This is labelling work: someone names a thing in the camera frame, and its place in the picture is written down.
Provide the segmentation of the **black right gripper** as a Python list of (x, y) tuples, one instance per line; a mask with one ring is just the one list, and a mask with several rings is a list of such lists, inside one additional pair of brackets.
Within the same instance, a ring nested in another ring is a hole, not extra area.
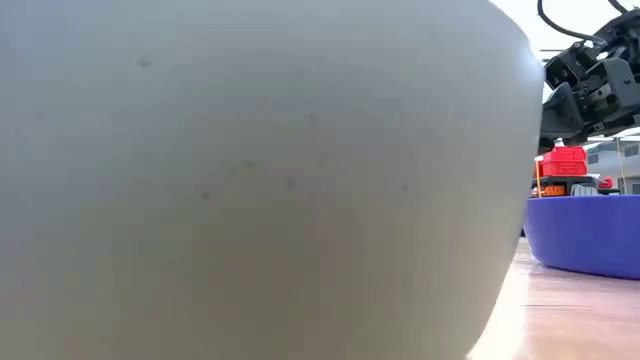
[(620, 14), (549, 59), (539, 150), (577, 146), (640, 126), (640, 8)]

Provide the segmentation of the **blue plastic bowl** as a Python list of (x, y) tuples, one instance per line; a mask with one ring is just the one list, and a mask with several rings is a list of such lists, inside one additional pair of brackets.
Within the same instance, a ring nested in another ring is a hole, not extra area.
[(640, 280), (640, 195), (531, 198), (523, 229), (547, 267)]

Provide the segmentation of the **white cabinet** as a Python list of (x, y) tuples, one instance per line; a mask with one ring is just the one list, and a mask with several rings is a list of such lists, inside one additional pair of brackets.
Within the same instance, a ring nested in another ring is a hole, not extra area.
[(589, 174), (611, 177), (621, 193), (640, 195), (640, 136), (593, 144), (586, 156)]

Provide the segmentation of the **red plastic crate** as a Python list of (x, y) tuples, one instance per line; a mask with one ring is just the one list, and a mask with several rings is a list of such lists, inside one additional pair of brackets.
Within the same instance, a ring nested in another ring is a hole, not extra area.
[(555, 147), (543, 155), (540, 170), (542, 176), (585, 176), (586, 153), (580, 146)]

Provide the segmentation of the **black plastic crate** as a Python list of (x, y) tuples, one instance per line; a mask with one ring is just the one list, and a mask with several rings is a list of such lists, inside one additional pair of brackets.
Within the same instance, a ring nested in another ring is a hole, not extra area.
[[(570, 196), (574, 185), (591, 188), (597, 187), (596, 180), (590, 176), (544, 176), (540, 179), (542, 197)], [(535, 179), (533, 179), (531, 183), (531, 197), (536, 197), (534, 190), (535, 186)]]

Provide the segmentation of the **large grey-white bowl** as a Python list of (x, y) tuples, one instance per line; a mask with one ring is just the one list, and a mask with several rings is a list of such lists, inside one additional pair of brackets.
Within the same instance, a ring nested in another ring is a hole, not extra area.
[(0, 0), (0, 360), (465, 360), (542, 91), (490, 0)]

